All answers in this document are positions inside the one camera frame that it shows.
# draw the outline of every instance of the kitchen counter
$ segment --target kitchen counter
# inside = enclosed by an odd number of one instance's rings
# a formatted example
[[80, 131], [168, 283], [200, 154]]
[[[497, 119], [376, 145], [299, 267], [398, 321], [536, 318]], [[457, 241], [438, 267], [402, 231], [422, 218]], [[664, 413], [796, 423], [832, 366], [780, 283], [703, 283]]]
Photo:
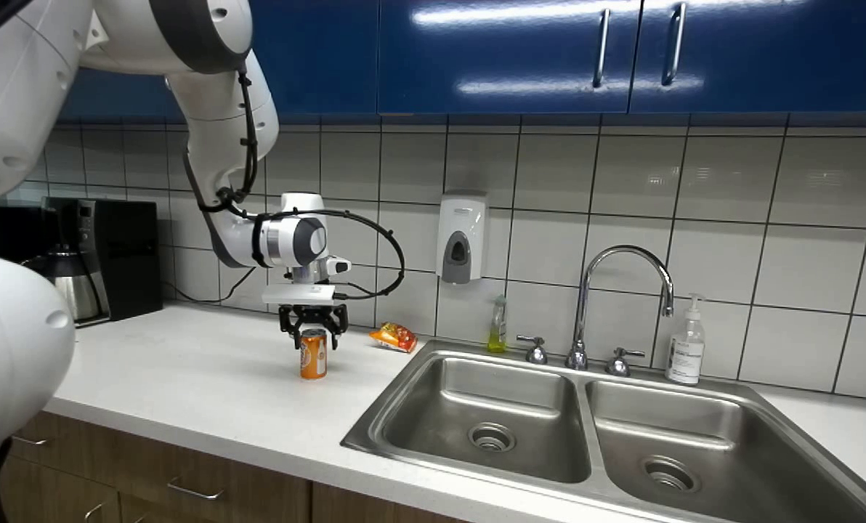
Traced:
[[[462, 522], [645, 522], [341, 447], [409, 359], [347, 336], [322, 381], [264, 314], [168, 307], [80, 333], [49, 413]], [[866, 401], [760, 394], [866, 481]]]

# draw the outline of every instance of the stainless steel sink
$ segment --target stainless steel sink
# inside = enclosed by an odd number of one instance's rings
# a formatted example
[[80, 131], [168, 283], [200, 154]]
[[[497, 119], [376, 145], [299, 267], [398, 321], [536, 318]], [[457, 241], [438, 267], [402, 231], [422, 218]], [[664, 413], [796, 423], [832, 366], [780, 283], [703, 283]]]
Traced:
[[343, 446], [656, 522], [866, 522], [866, 482], [746, 388], [431, 344]]

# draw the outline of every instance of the orange item on counter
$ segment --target orange item on counter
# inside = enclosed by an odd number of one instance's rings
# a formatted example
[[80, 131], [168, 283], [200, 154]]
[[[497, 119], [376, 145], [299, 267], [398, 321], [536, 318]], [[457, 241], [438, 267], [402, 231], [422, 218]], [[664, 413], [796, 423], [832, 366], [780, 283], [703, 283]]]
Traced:
[[299, 336], [299, 378], [318, 381], [327, 375], [327, 336], [302, 333]]
[[383, 322], [377, 333], [369, 333], [369, 337], [380, 346], [398, 350], [398, 352], [414, 352], [417, 350], [417, 336], [404, 325]]

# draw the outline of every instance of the lower cabinet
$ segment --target lower cabinet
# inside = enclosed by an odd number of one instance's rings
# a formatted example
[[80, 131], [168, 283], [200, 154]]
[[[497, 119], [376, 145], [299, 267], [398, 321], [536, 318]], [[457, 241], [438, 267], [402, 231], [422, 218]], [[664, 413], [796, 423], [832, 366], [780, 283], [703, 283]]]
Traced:
[[39, 415], [0, 475], [8, 523], [443, 523], [174, 446]]

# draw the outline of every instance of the coffee maker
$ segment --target coffee maker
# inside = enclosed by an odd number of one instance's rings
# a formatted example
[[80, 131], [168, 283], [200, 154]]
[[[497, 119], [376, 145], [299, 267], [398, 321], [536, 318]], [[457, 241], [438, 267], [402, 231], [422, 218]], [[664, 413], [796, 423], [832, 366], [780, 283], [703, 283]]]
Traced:
[[43, 273], [80, 322], [162, 309], [154, 203], [49, 199], [46, 211], [59, 241]]

